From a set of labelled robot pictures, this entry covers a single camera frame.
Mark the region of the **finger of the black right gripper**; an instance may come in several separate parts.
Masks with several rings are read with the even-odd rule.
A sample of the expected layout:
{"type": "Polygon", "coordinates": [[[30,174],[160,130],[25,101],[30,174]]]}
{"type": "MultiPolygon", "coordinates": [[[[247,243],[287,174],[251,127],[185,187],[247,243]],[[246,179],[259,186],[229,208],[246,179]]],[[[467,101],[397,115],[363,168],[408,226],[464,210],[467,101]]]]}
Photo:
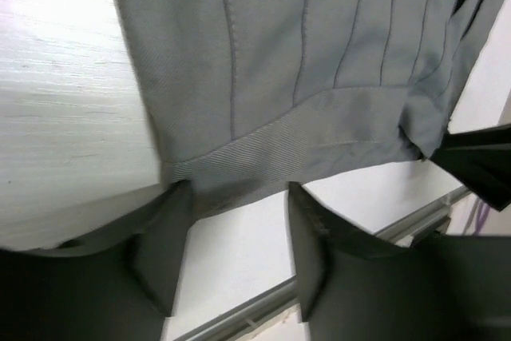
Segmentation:
{"type": "Polygon", "coordinates": [[[433,162],[462,182],[491,208],[510,205],[510,127],[447,133],[433,162]]]}

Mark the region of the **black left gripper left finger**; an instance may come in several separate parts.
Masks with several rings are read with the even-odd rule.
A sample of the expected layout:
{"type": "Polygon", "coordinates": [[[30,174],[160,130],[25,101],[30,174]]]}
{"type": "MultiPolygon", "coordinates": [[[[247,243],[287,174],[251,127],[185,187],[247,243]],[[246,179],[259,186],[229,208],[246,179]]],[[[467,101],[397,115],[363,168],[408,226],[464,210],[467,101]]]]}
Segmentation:
{"type": "Polygon", "coordinates": [[[172,314],[192,205],[192,185],[181,181],[57,248],[2,250],[2,339],[160,339],[172,314]]]}

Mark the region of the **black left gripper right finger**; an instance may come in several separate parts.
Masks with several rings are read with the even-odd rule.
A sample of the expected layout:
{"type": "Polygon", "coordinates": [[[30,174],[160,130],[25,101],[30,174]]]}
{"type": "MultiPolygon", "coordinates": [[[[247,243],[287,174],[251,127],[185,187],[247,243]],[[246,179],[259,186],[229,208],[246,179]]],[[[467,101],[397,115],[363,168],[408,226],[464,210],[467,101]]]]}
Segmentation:
{"type": "Polygon", "coordinates": [[[510,239],[427,232],[401,247],[287,192],[302,321],[313,340],[507,340],[510,239]]]}

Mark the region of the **grey pleated skirt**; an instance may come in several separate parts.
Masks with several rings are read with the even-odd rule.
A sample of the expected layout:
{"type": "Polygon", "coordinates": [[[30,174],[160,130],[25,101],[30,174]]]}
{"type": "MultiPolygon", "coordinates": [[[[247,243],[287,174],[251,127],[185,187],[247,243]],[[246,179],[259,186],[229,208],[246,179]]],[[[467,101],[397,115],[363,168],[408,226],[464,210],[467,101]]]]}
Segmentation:
{"type": "Polygon", "coordinates": [[[165,184],[211,215],[439,147],[504,0],[117,0],[165,184]]]}

